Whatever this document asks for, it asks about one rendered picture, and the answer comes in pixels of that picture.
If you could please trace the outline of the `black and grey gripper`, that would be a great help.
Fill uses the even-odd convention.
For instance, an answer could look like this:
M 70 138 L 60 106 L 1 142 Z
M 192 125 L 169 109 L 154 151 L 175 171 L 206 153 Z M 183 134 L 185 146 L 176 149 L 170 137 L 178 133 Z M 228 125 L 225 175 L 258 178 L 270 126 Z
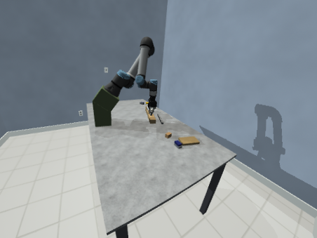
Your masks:
M 150 113 L 153 114 L 153 111 L 155 110 L 155 108 L 157 106 L 157 102 L 155 101 L 155 98 L 153 98 L 156 95 L 155 96 L 149 95 L 149 96 L 151 97 L 151 100 L 148 103 L 148 108 L 149 108 Z M 153 108 L 152 111 L 151 111 L 151 108 Z

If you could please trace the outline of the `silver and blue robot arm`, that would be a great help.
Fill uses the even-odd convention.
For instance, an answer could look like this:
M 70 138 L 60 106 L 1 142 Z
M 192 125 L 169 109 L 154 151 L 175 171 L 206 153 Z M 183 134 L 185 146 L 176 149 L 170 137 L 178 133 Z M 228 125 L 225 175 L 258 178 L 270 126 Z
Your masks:
M 116 76 L 104 87 L 104 89 L 113 96 L 118 97 L 123 87 L 132 88 L 134 81 L 136 81 L 139 88 L 148 88 L 149 94 L 155 96 L 157 93 L 158 81 L 145 81 L 147 60 L 151 55 L 154 54 L 154 51 L 155 48 L 152 39 L 149 37 L 144 37 L 140 42 L 140 54 L 129 72 L 124 74 L 123 70 L 119 70 Z M 136 75 L 137 77 L 135 78 Z M 130 81 L 127 82 L 128 79 Z

